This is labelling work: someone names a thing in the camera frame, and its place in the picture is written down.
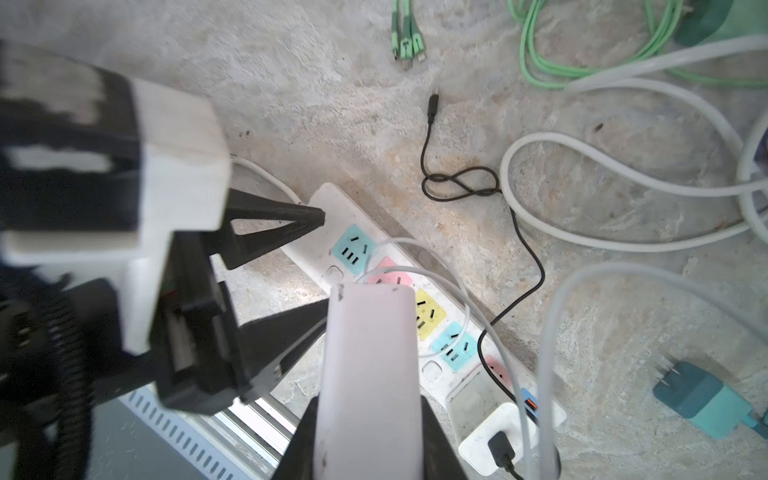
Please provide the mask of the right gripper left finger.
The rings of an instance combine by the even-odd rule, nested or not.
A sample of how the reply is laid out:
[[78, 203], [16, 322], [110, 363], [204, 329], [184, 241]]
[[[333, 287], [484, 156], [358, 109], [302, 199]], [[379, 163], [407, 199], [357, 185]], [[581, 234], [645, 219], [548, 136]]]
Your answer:
[[272, 480], [312, 480], [318, 397], [314, 397], [277, 466]]

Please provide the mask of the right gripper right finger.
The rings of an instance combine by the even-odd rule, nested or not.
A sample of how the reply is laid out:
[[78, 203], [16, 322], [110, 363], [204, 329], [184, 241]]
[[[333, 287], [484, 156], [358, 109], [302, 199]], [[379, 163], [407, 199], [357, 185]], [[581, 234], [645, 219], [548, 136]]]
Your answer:
[[424, 480], [467, 480], [428, 400], [421, 397]]

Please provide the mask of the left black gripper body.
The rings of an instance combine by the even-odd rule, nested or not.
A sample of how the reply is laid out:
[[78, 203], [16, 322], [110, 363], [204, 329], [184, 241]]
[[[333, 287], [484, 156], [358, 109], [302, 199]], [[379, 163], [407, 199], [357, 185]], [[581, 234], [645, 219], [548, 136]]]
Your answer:
[[174, 234], [149, 337], [162, 404], [207, 416], [229, 408], [249, 388], [237, 332], [202, 234]]

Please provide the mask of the white multicolour power strip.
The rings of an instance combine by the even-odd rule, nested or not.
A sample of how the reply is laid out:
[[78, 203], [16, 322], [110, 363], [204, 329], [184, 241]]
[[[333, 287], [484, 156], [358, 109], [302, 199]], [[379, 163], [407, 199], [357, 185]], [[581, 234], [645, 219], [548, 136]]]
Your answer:
[[424, 276], [400, 272], [419, 263], [338, 186], [323, 184], [309, 199], [322, 209], [322, 227], [284, 247], [286, 255], [324, 292], [359, 278], [371, 284], [394, 284], [415, 293], [415, 332], [421, 355], [420, 384], [450, 419], [460, 457], [479, 475], [491, 477], [499, 468], [488, 448], [503, 431], [522, 468], [523, 444], [519, 413], [508, 395], [511, 382], [521, 386], [531, 443], [536, 445], [538, 400], [534, 373], [518, 358], [505, 368], [498, 349], [481, 333], [475, 318], [466, 318], [463, 305], [442, 286]]

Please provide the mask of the white charger with black cable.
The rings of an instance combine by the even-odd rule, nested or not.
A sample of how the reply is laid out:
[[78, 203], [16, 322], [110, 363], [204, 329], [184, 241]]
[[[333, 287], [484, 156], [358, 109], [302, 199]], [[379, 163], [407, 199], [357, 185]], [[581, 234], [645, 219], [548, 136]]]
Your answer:
[[523, 479], [516, 469], [522, 461], [523, 447], [515, 447], [510, 439], [520, 433], [519, 410], [505, 402], [459, 443], [459, 453], [484, 476], [502, 470], [513, 479]]

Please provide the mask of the green charger plug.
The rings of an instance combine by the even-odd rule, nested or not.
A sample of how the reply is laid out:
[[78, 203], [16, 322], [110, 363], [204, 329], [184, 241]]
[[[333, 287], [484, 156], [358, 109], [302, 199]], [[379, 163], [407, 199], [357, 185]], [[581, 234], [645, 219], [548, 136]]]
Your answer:
[[767, 33], [767, 0], [685, 1], [674, 35], [680, 46]]

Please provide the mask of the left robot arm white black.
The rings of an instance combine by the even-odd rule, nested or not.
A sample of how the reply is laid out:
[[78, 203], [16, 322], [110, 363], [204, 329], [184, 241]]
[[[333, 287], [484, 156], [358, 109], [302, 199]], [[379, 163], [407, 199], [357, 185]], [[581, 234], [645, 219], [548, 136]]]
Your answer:
[[149, 348], [127, 347], [128, 314], [105, 274], [1, 264], [1, 440], [17, 479], [81, 479], [93, 410], [149, 383], [172, 410], [214, 415], [268, 394], [324, 332], [326, 301], [239, 325], [211, 264], [235, 269], [321, 227], [316, 207], [231, 190], [219, 227], [171, 235], [144, 318]]

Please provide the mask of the teal charger plug left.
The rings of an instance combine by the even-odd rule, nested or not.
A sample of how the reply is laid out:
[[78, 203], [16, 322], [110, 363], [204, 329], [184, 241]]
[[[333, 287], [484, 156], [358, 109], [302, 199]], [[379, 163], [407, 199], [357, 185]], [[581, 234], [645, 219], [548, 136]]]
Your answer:
[[673, 366], [654, 386], [653, 395], [712, 439], [726, 438], [739, 424], [767, 439], [767, 414], [758, 420], [742, 395], [689, 362]]

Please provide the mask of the aluminium mounting rail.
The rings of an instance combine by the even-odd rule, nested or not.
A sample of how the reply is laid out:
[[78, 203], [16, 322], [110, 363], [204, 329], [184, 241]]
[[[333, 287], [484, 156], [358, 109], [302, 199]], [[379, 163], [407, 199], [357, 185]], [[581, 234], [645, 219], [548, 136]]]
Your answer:
[[119, 400], [207, 479], [271, 478], [299, 423], [272, 395], [213, 416], [167, 409], [150, 387]]

